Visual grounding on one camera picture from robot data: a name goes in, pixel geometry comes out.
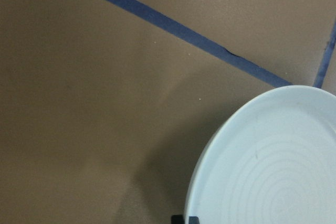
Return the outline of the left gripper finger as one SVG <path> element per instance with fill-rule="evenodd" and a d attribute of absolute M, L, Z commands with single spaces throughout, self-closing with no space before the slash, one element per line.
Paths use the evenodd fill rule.
<path fill-rule="evenodd" d="M 171 224 L 200 224 L 199 218 L 195 216 L 184 217 L 183 215 L 172 215 Z"/>

